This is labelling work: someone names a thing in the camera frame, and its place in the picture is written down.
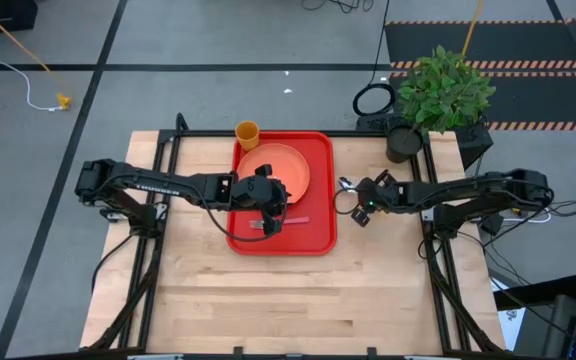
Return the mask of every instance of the wooden table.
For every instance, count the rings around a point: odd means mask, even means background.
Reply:
[[[157,132],[133,133],[126,161],[151,168],[156,139]],[[183,138],[177,174],[229,171],[233,141]],[[388,168],[397,180],[412,180],[409,163],[386,159],[385,139],[331,141],[336,177],[357,182]],[[462,178],[454,134],[431,134],[431,142],[439,181]],[[420,164],[427,179],[422,154]],[[145,200],[145,193],[131,193]],[[352,201],[351,196],[340,196],[338,206]],[[218,214],[222,224],[226,218]],[[366,228],[349,216],[338,216],[337,245],[321,257],[238,255],[204,210],[179,198],[171,202],[167,226],[148,352],[232,353],[234,346],[243,346],[245,353],[263,354],[366,354],[367,347],[376,347],[382,355],[441,354],[428,269],[417,256],[422,239],[417,214],[375,214]],[[474,225],[461,231],[478,237]],[[125,222],[111,224],[104,253],[127,233]],[[93,343],[123,306],[136,243],[121,249],[99,272],[82,346]],[[466,237],[452,244],[465,306],[504,347],[480,245]],[[447,302],[446,309],[457,348]],[[135,318],[140,316],[138,309]],[[138,324],[133,321],[131,344],[136,344]]]

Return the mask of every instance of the orange cup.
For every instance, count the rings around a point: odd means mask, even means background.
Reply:
[[[250,151],[259,145],[259,126],[252,121],[242,121],[235,128],[235,135],[239,145]]]

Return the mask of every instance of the gray floor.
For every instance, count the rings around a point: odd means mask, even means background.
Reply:
[[[576,17],[576,0],[557,2],[564,16]],[[38,3],[35,30],[15,35],[48,63],[94,64],[117,0]],[[392,0],[388,20],[467,20],[475,4]],[[299,0],[130,0],[109,63],[370,63],[383,8],[375,1],[368,13],[344,15],[331,4],[308,12]],[[542,0],[488,0],[481,18],[552,16]],[[2,35],[0,58],[31,62]],[[387,62],[385,51],[380,59]],[[74,88],[74,108],[46,113],[25,105],[18,75],[0,72],[0,327],[91,76],[60,75]],[[29,76],[33,101],[53,106],[52,79]],[[352,97],[369,77],[362,71],[104,73],[8,356],[79,345],[107,228],[72,194],[82,161],[122,159],[132,131],[171,127],[178,111],[194,129],[232,128],[244,119],[267,129],[351,129]],[[364,106],[383,101],[375,94]],[[534,168],[549,176],[558,200],[576,198],[576,132],[495,132],[493,138],[483,170]],[[576,273],[576,217],[525,226],[497,248],[530,281]]]

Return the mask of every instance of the plate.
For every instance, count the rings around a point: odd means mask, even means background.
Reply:
[[[288,203],[294,204],[306,193],[310,182],[310,168],[303,155],[283,144],[265,144],[246,154],[237,167],[239,178],[252,176],[264,164],[272,166],[273,179],[281,180],[290,193]]]

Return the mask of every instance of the green plant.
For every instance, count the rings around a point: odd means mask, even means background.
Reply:
[[[432,57],[417,59],[419,66],[401,83],[399,104],[404,119],[422,131],[439,131],[475,123],[495,87],[490,78],[466,66],[460,54],[437,46]]]

